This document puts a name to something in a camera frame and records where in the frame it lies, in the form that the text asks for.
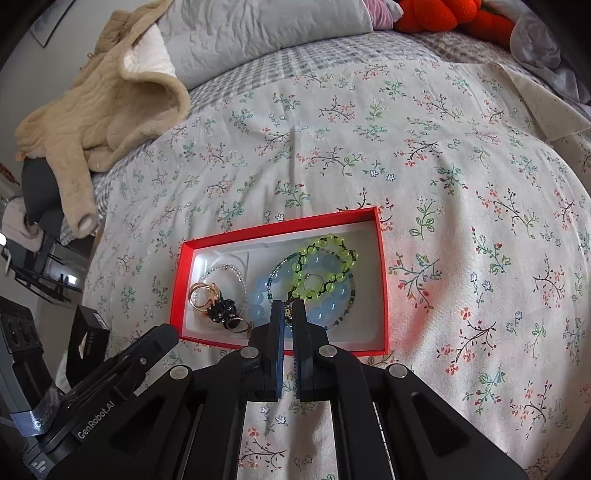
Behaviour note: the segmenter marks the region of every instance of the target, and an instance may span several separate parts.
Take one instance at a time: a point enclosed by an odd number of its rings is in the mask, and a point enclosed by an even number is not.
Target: orange stuffed toy
[[[394,24],[403,33],[444,32],[460,27],[481,40],[509,50],[515,24],[502,15],[481,10],[480,0],[400,0],[404,15]]]

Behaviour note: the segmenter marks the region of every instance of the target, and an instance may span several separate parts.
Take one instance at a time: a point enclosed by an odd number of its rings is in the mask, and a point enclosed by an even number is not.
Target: white floral bedsheet
[[[393,350],[365,361],[407,364],[544,478],[591,404],[591,142],[544,139],[495,66],[345,65],[224,99],[114,182],[84,302],[114,353],[168,322],[182,242],[377,205]],[[226,353],[181,342],[150,381]],[[331,436],[286,362],[283,399],[248,407],[239,477],[335,480]]]

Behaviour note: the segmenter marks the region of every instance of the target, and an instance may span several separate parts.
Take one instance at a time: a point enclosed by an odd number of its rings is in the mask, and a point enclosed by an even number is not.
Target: gray checkered sheet
[[[354,37],[321,40],[286,48],[250,61],[214,78],[190,92],[191,112],[188,122],[208,106],[277,80],[317,72],[342,64],[370,63],[384,60],[439,60],[462,63],[497,62],[505,67],[542,82],[521,67],[507,51],[496,45],[458,32],[404,35],[380,31]],[[101,222],[107,215],[111,183],[133,161],[142,161],[145,149],[133,150],[107,173],[92,177],[96,206]],[[69,244],[76,237],[66,220],[61,226],[60,242]]]

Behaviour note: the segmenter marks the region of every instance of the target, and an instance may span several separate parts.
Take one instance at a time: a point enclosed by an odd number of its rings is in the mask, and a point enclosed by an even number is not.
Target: metal rivet
[[[170,377],[174,380],[182,380],[189,374],[189,369],[187,367],[174,367],[170,370]]]
[[[336,348],[332,345],[323,345],[318,349],[318,353],[322,356],[333,357],[336,355]]]
[[[390,375],[396,378],[404,378],[408,375],[408,368],[406,368],[403,364],[393,364],[390,365],[388,368],[388,372]]]
[[[240,355],[243,358],[255,358],[258,355],[258,348],[255,346],[246,346],[240,350]]]

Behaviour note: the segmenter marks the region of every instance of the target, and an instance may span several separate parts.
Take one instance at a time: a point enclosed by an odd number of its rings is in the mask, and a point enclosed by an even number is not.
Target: green beaded bracelet
[[[319,249],[326,249],[329,242],[334,243],[337,247],[340,247],[338,252],[341,261],[340,272],[330,273],[326,278],[323,279],[322,285],[318,290],[304,288],[304,274],[302,268],[308,263],[307,256],[316,253]],[[328,235],[317,238],[312,242],[311,245],[301,249],[298,252],[298,260],[291,266],[294,271],[294,280],[291,286],[291,290],[287,293],[287,301],[295,299],[304,300],[315,300],[319,298],[323,293],[331,292],[335,289],[335,283],[342,282],[345,280],[345,274],[353,268],[357,261],[357,253],[355,250],[350,250],[345,246],[345,241],[339,238],[337,235]]]

